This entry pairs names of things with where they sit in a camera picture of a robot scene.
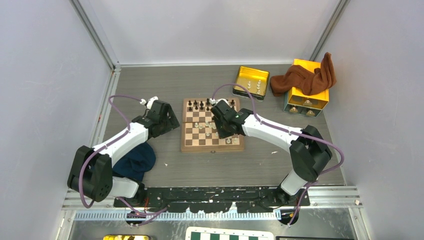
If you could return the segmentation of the wooden chess board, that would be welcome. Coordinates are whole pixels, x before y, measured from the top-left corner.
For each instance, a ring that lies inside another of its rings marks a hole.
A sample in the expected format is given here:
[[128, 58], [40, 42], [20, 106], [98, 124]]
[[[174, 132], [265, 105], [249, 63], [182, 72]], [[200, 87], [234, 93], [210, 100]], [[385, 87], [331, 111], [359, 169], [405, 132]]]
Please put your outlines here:
[[220, 139], [208, 98], [185, 98], [182, 107], [181, 151], [183, 153], [237, 152], [245, 149], [244, 136]]

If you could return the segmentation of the gold metal tin tray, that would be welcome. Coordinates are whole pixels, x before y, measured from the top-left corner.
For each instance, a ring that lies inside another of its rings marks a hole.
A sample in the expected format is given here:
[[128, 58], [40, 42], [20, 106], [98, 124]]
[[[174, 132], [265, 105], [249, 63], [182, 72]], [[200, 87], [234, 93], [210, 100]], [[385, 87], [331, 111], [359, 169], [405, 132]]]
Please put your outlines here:
[[232, 94], [235, 96], [249, 98], [248, 93], [258, 101], [265, 99], [270, 73], [247, 66], [240, 66], [235, 84], [232, 87]]

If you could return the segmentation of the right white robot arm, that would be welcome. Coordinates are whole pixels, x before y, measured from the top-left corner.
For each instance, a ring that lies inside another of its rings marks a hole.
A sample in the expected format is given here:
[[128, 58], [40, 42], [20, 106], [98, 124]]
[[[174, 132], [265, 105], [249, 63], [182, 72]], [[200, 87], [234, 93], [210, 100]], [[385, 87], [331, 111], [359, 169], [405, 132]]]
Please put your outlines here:
[[291, 205], [298, 191], [314, 182], [332, 158], [329, 147], [322, 143], [320, 132], [313, 126], [296, 128], [255, 116], [252, 110], [235, 110], [225, 99], [210, 101], [212, 119], [221, 139], [234, 135], [254, 137], [271, 143], [289, 153], [292, 170], [279, 185], [277, 198]]

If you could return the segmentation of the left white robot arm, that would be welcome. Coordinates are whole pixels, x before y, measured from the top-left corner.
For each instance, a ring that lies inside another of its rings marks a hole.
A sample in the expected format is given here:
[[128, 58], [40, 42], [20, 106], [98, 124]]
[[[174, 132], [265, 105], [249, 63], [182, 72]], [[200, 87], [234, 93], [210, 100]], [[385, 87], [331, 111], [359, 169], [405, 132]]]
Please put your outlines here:
[[128, 121], [124, 130], [105, 142], [76, 150], [67, 186], [79, 193], [85, 208], [107, 197], [126, 198], [135, 207], [145, 202], [141, 181], [122, 173], [114, 175], [113, 168], [131, 150], [178, 128], [180, 123], [168, 102], [155, 96], [140, 103], [146, 106], [145, 115]]

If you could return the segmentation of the green checkered calibration board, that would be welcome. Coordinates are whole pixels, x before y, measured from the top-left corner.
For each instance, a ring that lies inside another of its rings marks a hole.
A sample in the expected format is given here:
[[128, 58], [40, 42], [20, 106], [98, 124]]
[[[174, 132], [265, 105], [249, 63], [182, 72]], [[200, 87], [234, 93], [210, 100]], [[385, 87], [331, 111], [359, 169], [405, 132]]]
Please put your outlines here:
[[185, 240], [275, 240], [269, 231], [195, 227], [186, 229]]

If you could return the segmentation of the dark blue cloth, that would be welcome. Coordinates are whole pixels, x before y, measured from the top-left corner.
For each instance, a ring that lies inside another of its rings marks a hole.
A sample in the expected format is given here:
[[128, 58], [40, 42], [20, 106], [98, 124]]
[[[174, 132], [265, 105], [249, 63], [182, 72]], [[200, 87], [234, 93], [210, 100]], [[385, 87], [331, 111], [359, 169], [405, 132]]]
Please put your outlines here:
[[156, 163], [154, 149], [147, 143], [141, 143], [125, 154], [113, 166], [113, 175], [142, 182], [146, 172]]

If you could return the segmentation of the yellow drawer box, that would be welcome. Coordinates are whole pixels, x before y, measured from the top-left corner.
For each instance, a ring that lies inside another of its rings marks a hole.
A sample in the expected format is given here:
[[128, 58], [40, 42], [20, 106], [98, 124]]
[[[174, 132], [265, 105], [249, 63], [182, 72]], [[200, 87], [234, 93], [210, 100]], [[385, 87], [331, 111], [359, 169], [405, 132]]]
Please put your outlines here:
[[299, 88], [292, 87], [284, 94], [283, 111], [302, 116], [317, 117], [329, 101], [329, 89], [315, 95], [304, 95]]

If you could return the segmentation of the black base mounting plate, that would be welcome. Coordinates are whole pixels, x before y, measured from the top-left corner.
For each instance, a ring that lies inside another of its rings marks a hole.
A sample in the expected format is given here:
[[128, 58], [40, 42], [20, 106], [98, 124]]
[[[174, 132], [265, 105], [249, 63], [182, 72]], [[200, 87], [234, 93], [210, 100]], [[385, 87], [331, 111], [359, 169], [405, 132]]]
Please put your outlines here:
[[133, 198], [115, 199], [114, 207], [146, 208], [168, 213], [227, 213], [232, 206], [237, 213], [267, 213], [280, 207], [309, 206], [308, 193], [299, 190], [288, 196], [275, 186], [227, 187], [148, 187], [139, 189]]

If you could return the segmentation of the brown cloth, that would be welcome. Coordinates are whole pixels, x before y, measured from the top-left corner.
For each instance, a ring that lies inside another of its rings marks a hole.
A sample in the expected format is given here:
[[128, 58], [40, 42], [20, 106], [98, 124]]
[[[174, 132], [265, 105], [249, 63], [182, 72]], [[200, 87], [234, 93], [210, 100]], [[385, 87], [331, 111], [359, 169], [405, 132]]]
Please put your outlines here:
[[295, 87], [306, 96], [317, 95], [332, 88], [337, 83], [332, 54], [326, 52], [320, 67], [309, 71], [300, 65], [292, 65], [284, 75], [270, 78], [270, 88], [275, 97], [288, 92]]

